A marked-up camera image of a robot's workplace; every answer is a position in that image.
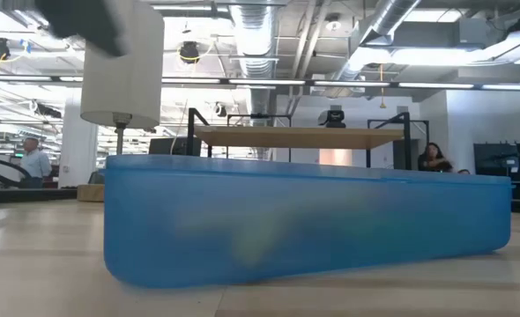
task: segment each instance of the white column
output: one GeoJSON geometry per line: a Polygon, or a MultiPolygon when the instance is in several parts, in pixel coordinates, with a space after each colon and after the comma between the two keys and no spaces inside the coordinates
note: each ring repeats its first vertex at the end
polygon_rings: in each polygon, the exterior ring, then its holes
{"type": "Polygon", "coordinates": [[[73,89],[66,100],[59,188],[87,184],[95,171],[98,126],[80,118],[81,100],[80,89],[73,89]]]}

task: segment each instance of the man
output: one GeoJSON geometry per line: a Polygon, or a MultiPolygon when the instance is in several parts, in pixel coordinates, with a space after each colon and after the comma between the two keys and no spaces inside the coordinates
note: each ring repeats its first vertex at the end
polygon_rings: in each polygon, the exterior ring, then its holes
{"type": "Polygon", "coordinates": [[[52,172],[47,153],[39,151],[38,147],[39,140],[32,137],[23,143],[26,155],[21,159],[21,167],[31,174],[31,179],[21,180],[25,188],[42,188],[42,178],[52,172]]]}

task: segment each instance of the gray shirt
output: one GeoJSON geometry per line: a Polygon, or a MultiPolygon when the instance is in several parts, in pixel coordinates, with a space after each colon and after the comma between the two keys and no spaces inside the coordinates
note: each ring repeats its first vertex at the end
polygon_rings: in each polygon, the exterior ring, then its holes
{"type": "Polygon", "coordinates": [[[21,167],[31,174],[31,177],[43,178],[52,172],[47,153],[39,150],[28,152],[21,158],[21,167]]]}

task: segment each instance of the white lampshade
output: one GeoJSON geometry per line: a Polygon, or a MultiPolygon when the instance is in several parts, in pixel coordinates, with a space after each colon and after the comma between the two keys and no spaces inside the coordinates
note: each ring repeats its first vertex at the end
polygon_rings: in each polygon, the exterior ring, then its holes
{"type": "Polygon", "coordinates": [[[164,20],[150,5],[109,0],[127,55],[112,58],[92,45],[85,50],[81,117],[115,126],[115,114],[130,114],[131,129],[160,124],[164,20]]]}

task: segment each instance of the black metal frame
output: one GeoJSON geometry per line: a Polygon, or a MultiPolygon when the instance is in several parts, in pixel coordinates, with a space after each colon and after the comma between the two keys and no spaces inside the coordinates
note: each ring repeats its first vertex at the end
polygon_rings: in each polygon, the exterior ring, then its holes
{"type": "MultiPolygon", "coordinates": [[[[193,155],[193,139],[196,131],[196,117],[204,125],[210,125],[209,122],[195,108],[188,111],[188,142],[186,143],[186,155],[193,155]]],[[[213,147],[207,144],[207,158],[213,156],[213,147]]]]}
{"type": "MultiPolygon", "coordinates": [[[[292,116],[289,114],[229,114],[227,115],[227,126],[231,126],[231,119],[233,118],[250,118],[250,119],[276,119],[276,118],[287,118],[289,121],[289,127],[292,127],[293,121],[292,116]]],[[[289,162],[292,162],[292,148],[289,148],[289,162]]]]}
{"type": "MultiPolygon", "coordinates": [[[[380,129],[388,124],[403,124],[403,146],[405,147],[405,170],[412,170],[412,154],[411,154],[411,123],[424,123],[427,133],[427,144],[430,143],[430,122],[428,120],[411,120],[411,115],[408,112],[398,114],[388,120],[368,120],[368,129],[372,129],[372,122],[381,122],[373,129],[380,129]]],[[[366,150],[366,167],[372,167],[372,150],[366,150]]]]}

